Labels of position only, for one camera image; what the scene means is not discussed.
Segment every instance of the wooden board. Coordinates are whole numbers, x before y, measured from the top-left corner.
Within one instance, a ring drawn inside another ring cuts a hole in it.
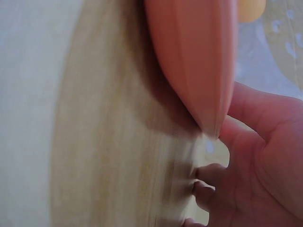
[[[142,2],[85,2],[56,116],[53,226],[181,225],[199,134],[160,71]]]

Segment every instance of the hand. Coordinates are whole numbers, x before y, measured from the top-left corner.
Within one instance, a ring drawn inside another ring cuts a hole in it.
[[[210,213],[209,227],[303,226],[303,102],[235,85],[220,140],[227,168],[197,169],[193,194]],[[184,227],[203,227],[192,219]]]

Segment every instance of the wood grain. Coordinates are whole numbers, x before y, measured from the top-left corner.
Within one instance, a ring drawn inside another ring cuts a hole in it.
[[[179,226],[199,134],[158,66],[143,1],[86,1],[56,116],[53,226]]]

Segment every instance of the yellow object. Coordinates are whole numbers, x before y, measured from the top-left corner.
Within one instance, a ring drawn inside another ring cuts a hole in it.
[[[238,0],[239,22],[248,23],[258,19],[265,6],[266,0]]]

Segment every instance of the orange object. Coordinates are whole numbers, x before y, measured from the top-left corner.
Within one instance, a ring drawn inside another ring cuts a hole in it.
[[[239,22],[248,23],[262,16],[266,0],[238,0]]]
[[[204,133],[218,138],[235,71],[237,0],[145,0],[160,66]]]

